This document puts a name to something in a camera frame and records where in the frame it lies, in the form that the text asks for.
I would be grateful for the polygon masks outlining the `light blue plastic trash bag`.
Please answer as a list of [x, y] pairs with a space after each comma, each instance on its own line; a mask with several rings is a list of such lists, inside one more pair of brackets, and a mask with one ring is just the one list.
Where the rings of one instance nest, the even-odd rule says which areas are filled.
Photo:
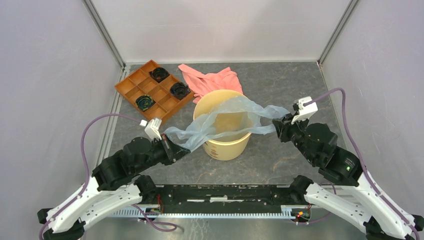
[[164, 134], [175, 144], [193, 152], [204, 143], [215, 140], [232, 142], [247, 134], [267, 135], [276, 132], [273, 124], [262, 119], [279, 119], [289, 111], [281, 106], [263, 107], [243, 96], [232, 97], [196, 117], [185, 129], [169, 127]]

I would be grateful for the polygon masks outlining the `black bag roll top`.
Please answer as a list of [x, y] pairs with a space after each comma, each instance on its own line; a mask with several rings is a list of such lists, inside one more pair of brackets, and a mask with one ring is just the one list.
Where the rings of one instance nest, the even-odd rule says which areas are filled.
[[163, 67], [156, 67], [149, 72], [149, 75], [157, 83], [161, 83], [163, 80], [170, 76], [170, 73]]

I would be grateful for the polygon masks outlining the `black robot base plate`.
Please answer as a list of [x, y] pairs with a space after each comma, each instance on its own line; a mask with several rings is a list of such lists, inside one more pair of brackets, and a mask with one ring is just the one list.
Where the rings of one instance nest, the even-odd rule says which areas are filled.
[[270, 214], [282, 206], [306, 206], [286, 185], [157, 185], [140, 201], [163, 214]]

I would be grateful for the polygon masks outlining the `black bag roll right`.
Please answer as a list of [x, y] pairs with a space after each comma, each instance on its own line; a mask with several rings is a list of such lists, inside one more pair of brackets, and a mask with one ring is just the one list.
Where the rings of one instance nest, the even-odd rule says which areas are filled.
[[176, 82], [173, 84], [169, 90], [170, 94], [173, 95], [176, 99], [182, 100], [184, 99], [190, 92], [190, 88], [188, 85], [182, 82]]

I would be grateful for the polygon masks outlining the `black green bag roll left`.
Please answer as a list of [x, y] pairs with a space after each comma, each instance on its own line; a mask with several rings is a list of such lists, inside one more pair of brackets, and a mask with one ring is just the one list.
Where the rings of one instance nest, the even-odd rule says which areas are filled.
[[135, 105], [143, 112], [147, 111], [155, 103], [154, 99], [148, 94], [141, 95], [135, 100]]

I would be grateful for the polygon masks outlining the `orange compartment tray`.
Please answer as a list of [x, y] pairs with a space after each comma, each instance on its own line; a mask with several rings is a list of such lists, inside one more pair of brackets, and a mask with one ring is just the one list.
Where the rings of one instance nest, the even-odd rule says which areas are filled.
[[[191, 91], [182, 100], [175, 98], [171, 95], [170, 88], [181, 81], [168, 70], [169, 76], [157, 83], [150, 77], [149, 72], [158, 67], [161, 65], [149, 60], [117, 83], [115, 89], [147, 120], [160, 118], [165, 123], [194, 98], [194, 93]], [[155, 104], [146, 111], [141, 111], [135, 104], [136, 99], [142, 95], [149, 95], [155, 101]]]

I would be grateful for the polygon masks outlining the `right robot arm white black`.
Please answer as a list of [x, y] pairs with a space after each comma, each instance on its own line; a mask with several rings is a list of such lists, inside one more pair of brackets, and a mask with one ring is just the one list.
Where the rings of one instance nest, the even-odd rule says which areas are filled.
[[338, 136], [327, 124], [293, 123], [290, 113], [272, 123], [281, 142], [291, 142], [309, 164], [318, 168], [327, 181], [349, 192], [354, 204], [324, 190], [311, 179], [298, 175], [289, 189], [289, 199], [295, 204], [304, 201], [320, 206], [346, 220], [366, 235], [368, 240], [419, 239], [424, 229], [424, 218], [410, 214], [389, 197], [384, 196], [370, 173], [361, 166], [352, 152], [337, 145]]

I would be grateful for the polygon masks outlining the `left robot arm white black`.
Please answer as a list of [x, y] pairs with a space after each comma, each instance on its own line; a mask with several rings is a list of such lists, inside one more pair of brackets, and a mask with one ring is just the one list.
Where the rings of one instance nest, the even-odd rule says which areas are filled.
[[127, 205], [154, 203], [162, 211], [163, 197], [152, 178], [142, 172], [157, 164], [172, 165], [190, 153], [165, 134], [154, 140], [134, 138], [103, 159], [63, 203], [37, 212], [42, 224], [39, 239], [78, 240], [89, 226]]

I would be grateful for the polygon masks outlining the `pink cloth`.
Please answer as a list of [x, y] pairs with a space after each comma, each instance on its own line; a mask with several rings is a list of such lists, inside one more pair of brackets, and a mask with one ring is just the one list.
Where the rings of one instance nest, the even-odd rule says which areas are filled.
[[235, 71], [230, 67], [218, 73], [202, 73], [194, 68], [180, 64], [178, 66], [185, 83], [194, 92], [193, 103], [197, 104], [206, 94], [216, 90], [232, 90], [243, 94], [242, 85]]

